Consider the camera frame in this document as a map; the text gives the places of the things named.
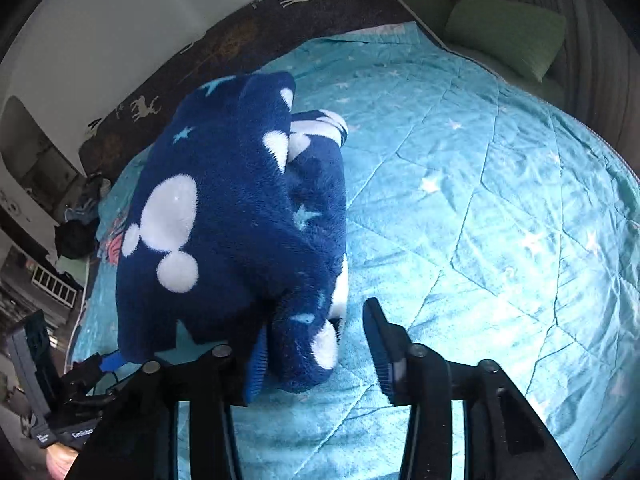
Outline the person's left hand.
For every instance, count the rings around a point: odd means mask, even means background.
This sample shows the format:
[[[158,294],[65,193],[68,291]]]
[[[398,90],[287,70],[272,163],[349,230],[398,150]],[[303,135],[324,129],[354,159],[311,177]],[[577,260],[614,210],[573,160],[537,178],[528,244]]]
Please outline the person's left hand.
[[[46,466],[50,477],[53,480],[64,480],[77,456],[76,450],[59,443],[46,448]]]

